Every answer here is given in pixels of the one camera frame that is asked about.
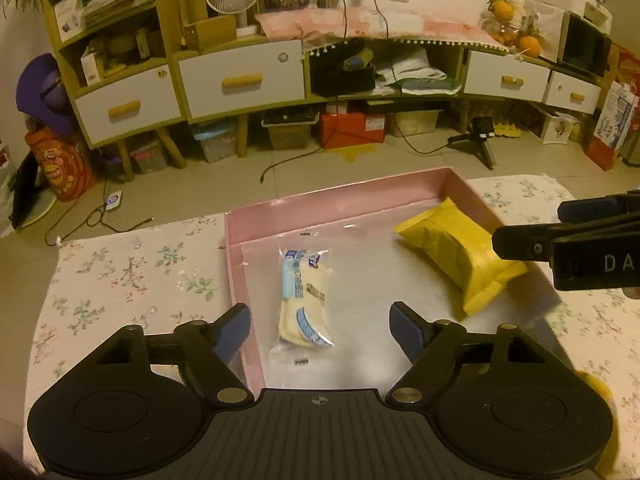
floral tablecloth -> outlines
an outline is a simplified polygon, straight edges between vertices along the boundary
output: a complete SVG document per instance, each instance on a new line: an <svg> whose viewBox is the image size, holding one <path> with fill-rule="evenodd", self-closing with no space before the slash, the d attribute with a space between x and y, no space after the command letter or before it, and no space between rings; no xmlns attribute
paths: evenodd
<svg viewBox="0 0 640 480"><path fill-rule="evenodd" d="M470 184L507 224L558 221L559 203L572 198L546 176ZM548 265L541 267L551 277ZM640 476L640 301L619 290L560 294L563 303L548 314L549 325L574 366L614 393L621 453L612 478ZM146 333L169 333L191 319L215 320L229 305L220 214L62 246L33 337L25 460L39 466L26 431L33 403L117 329L135 323Z"/></svg>

black cable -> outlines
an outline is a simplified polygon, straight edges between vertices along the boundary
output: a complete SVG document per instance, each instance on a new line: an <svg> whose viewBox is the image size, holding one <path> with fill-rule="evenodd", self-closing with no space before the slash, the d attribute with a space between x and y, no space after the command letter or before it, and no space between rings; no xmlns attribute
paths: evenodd
<svg viewBox="0 0 640 480"><path fill-rule="evenodd" d="M378 7L378 1L377 0L373 0L373 4L376 6L376 12L382 17L383 20L385 20L386 39L388 40L389 39L389 22L386 20L386 16L384 14L382 14L382 12L380 11L380 8ZM394 62L393 62L393 60L391 60L389 62L389 65L391 66L391 73L394 76L394 81L396 82L396 86L400 89L400 97L402 97L402 85L398 83L398 76L396 76L396 71L394 70ZM431 150L430 152L422 152L421 150L418 150L414 145L412 145L409 142L409 139L406 138L405 134L400 129L400 126L398 126L398 121L396 120L396 114L394 114L393 119L394 119L394 126L396 127L396 130L398 130L398 132L400 133L402 138L404 139L404 142L406 142L407 145L409 146L409 148L414 150L414 152L418 153L419 155L433 155L433 153L439 152L440 150L444 150L444 148L446 148L450 144L448 142L447 144L444 144L443 146L440 146L439 148L436 148L435 150Z"/></svg>
<svg viewBox="0 0 640 480"><path fill-rule="evenodd" d="M104 187L102 188L102 205L99 205L98 207L94 208L87 216L84 220L82 220L82 222L80 224L78 224L75 228L73 228L71 231L69 231L66 235L62 236L62 237L56 237L56 243L50 243L48 238L49 238L49 234L53 231L53 229L55 229L55 227L62 221L62 219L72 210L76 207L76 205L78 205L78 202L80 200L80 197L76 198L76 200L72 203L71 207L69 207L64 213L62 213L62 216L60 218L58 218L58 220L55 221L55 223L49 228L47 229L47 231L44 233L44 243L46 243L49 247L56 247L58 245L58 238L60 238L60 243L64 242L67 238L69 238L72 234L74 234L76 231L78 231L79 228L81 228L82 226L86 225L87 227L95 227L98 224L101 224L105 227L107 227L108 229L110 229L111 231L113 231L114 233L128 233L130 231L133 231L134 229L139 228L140 226L143 226L144 224L147 224L151 221L153 221L153 217L151 218L147 218L146 220L143 220L142 222L138 222L137 224L135 224L133 227L126 229L124 231L121 231L119 229L116 229L115 227L107 224L107 222L104 222L102 219L104 218L104 214L106 212L106 207L107 207L107 179L104 179ZM98 219L95 222L90 222L91 218L98 213Z"/></svg>
<svg viewBox="0 0 640 480"><path fill-rule="evenodd" d="M342 0L342 5L344 7L344 35L342 37L342 42L344 43L345 41L347 41L347 1L346 0ZM334 138L334 135L337 132L337 129L338 129L338 103L339 102L340 102L340 96L337 95L335 97L335 117L336 118L335 118L334 129L332 130L332 132L327 137L327 140L324 142L324 145L327 145L329 143L329 141ZM309 156L309 155L314 155L315 153L320 152L323 149L324 149L324 146L321 144L320 146L318 146L312 152L303 153L302 155L292 156L292 157L286 158L285 160L281 160L280 162L276 162L275 164L271 164L268 168L266 168L262 172L262 174L260 176L260 184L262 184L264 182L264 176L267 174L267 172L269 170L272 170L273 168L277 168L279 165L285 164L286 162L291 162L292 160L298 160L299 158L304 158L304 157Z"/></svg>

wooden leg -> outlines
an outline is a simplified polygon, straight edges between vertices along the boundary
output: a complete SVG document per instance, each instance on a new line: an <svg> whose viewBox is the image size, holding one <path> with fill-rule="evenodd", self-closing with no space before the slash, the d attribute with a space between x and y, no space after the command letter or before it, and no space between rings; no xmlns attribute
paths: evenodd
<svg viewBox="0 0 640 480"><path fill-rule="evenodd" d="M240 158L246 156L246 144L249 136L249 114L238 115L236 129L236 152Z"/></svg>
<svg viewBox="0 0 640 480"><path fill-rule="evenodd" d="M116 146L118 147L118 152L120 153L120 158L122 159L124 178L127 182L131 182L134 177L133 168L131 167L131 158L129 156L129 150L127 150L127 145L125 144L124 139L116 140Z"/></svg>
<svg viewBox="0 0 640 480"><path fill-rule="evenodd" d="M471 108L471 100L467 97L462 98L462 108L460 109L460 126L458 131L461 134L466 134L466 126L469 122L469 110Z"/></svg>
<svg viewBox="0 0 640 480"><path fill-rule="evenodd" d="M187 161L184 160L182 153L180 153L178 146L175 145L175 142L171 138L171 135L169 135L169 131L166 129L166 127L160 126L160 128L156 128L156 134L158 134L160 142L164 144L166 150L169 152L169 155L171 155L171 158L174 160L175 165L181 170L186 168Z"/></svg>

blue lid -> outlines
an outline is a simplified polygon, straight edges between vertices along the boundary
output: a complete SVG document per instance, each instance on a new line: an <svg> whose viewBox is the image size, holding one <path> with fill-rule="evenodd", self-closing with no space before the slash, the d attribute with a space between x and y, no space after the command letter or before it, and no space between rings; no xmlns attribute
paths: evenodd
<svg viewBox="0 0 640 480"><path fill-rule="evenodd" d="M236 127L236 118L215 120L209 123L191 126L191 135L196 140L206 140L218 135L228 134Z"/></svg>

pink tray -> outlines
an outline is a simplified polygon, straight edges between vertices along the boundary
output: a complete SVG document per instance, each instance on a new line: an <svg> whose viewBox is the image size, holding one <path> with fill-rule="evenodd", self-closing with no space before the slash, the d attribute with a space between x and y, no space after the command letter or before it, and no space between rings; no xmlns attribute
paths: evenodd
<svg viewBox="0 0 640 480"><path fill-rule="evenodd" d="M451 168L417 171L324 189L239 208L226 214L231 297L234 303L243 302L252 308L252 330L242 347L241 357L248 386L255 395L265 386L375 386L384 394L384 390L410 366L389 339L387 319L392 301L405 301L427 318L449 317L464 324L468 330L485 333L494 332L502 322L525 324L558 306L560 299L552 285L538 267L532 265L529 274L511 282L507 291L484 311L462 319L450 307L459 303L459 299L455 299L456 294L460 294L457 287L452 287L450 280L438 269L430 267L426 258L407 248L399 248L398 236L393 232L396 224L438 205L447 197L451 197L466 215L489 232L501 225ZM340 275L332 278L334 289L339 290L338 301L331 303L329 296L327 301L330 312L339 309L336 312L342 316L341 327L357 324L357 335L361 339L366 335L372 341L370 347L362 342L358 343L360 346L353 343L356 346L350 347L351 340L358 339L351 337L345 338L348 342L342 345L343 349L348 349L348 354L341 355L340 359L349 360L352 367L364 370L359 380L351 376L344 379L346 375L353 374L352 370L348 373L343 371L340 378L333 370L326 376L318 371L307 377L301 374L299 381L291 383L287 379L290 372L274 371L271 364L268 370L263 369L268 348L277 339L280 306L278 247L285 250L329 248L329 258L335 250L336 254L342 255L337 256L337 260L349 257L359 262L350 272L348 266L334 260L337 267L342 267ZM407 262L393 261L396 253L390 251L396 248L402 258L408 258ZM360 293L366 298L363 300L365 304L357 304Z"/></svg>

